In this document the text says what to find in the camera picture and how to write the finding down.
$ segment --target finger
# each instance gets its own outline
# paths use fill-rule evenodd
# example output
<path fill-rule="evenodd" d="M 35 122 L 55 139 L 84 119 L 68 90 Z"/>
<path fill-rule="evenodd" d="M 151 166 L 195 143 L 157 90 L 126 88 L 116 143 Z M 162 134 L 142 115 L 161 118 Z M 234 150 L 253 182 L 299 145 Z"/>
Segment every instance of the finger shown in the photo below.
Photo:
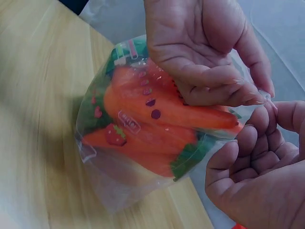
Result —
<path fill-rule="evenodd" d="M 305 102 L 276 102 L 278 124 L 299 134 L 299 160 L 305 160 Z"/>
<path fill-rule="evenodd" d="M 273 168 L 280 159 L 273 151 L 263 151 L 256 154 L 254 159 L 251 160 L 251 167 L 255 169 L 258 174 Z"/>
<path fill-rule="evenodd" d="M 266 133 L 269 126 L 269 113 L 264 106 L 256 108 L 250 119 L 246 122 L 246 125 L 253 125 L 257 130 L 258 137 L 261 137 Z"/>
<path fill-rule="evenodd" d="M 194 63 L 185 64 L 186 61 L 181 58 L 175 58 L 174 76 L 180 81 L 197 87 L 216 88 L 226 84 L 244 84 L 244 79 L 239 71 L 231 65 L 216 66 L 209 68 L 204 65 Z"/>
<path fill-rule="evenodd" d="M 237 107 L 264 103 L 264 98 L 251 83 L 229 84 L 218 88 L 194 87 L 179 80 L 175 81 L 180 93 L 189 105 L 206 106 L 220 104 Z"/>
<path fill-rule="evenodd" d="M 271 66 L 253 28 L 247 21 L 238 42 L 234 47 L 245 65 L 250 69 L 255 85 L 274 97 L 275 89 L 271 80 Z"/>
<path fill-rule="evenodd" d="M 282 159 L 285 155 L 278 151 L 278 149 L 285 143 L 285 139 L 279 129 L 276 129 L 267 136 L 269 150 L 276 153 L 279 159 Z"/>
<path fill-rule="evenodd" d="M 229 168 L 235 162 L 237 155 L 238 144 L 232 141 L 218 150 L 207 164 L 205 192 L 215 204 L 220 202 L 221 195 L 234 184 L 229 178 Z"/>
<path fill-rule="evenodd" d="M 253 178 L 257 173 L 251 167 L 251 152 L 257 141 L 257 131 L 251 125 L 246 125 L 237 135 L 238 158 L 230 168 L 230 175 L 234 182 Z"/>

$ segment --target light wood surface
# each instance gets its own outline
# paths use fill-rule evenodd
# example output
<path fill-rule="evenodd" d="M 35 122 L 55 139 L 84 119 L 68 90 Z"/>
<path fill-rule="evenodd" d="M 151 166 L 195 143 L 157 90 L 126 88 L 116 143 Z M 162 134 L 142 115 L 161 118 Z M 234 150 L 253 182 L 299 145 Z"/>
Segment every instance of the light wood surface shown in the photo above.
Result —
<path fill-rule="evenodd" d="M 106 213 L 73 128 L 112 49 L 55 0 L 0 0 L 0 228 L 210 229 L 189 179 Z"/>

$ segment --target red strawberry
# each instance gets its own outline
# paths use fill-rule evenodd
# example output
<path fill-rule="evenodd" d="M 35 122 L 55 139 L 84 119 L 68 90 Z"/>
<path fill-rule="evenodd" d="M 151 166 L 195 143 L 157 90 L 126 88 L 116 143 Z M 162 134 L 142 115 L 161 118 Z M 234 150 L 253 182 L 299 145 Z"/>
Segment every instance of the red strawberry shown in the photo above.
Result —
<path fill-rule="evenodd" d="M 123 130 L 113 123 L 106 127 L 106 141 L 112 146 L 123 146 L 127 143 Z"/>

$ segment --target person's right hand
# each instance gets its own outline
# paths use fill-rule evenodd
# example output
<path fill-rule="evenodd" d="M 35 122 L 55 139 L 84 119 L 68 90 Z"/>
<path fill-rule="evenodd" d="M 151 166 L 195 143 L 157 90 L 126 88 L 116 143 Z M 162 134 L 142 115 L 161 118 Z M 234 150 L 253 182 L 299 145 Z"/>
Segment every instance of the person's right hand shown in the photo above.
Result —
<path fill-rule="evenodd" d="M 272 97 L 271 66 L 237 0 L 145 0 L 150 58 L 189 105 L 263 104 Z M 229 55 L 237 50 L 255 83 L 246 82 Z"/>
<path fill-rule="evenodd" d="M 210 200 L 248 229 L 305 227 L 305 102 L 257 108 L 248 125 L 210 159 L 205 190 Z M 279 124 L 299 134 L 298 149 Z"/>

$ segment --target clear plastic bag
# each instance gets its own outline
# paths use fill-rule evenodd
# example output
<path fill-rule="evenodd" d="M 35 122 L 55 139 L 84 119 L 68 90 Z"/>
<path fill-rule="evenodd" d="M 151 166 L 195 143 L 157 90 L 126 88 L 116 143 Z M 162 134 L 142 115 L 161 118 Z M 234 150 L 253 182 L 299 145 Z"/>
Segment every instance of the clear plastic bag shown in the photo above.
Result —
<path fill-rule="evenodd" d="M 231 56 L 250 81 L 238 54 Z M 234 139 L 252 111 L 186 105 L 141 36 L 117 44 L 94 78 L 76 139 L 97 196 L 116 212 L 187 176 L 219 142 Z"/>

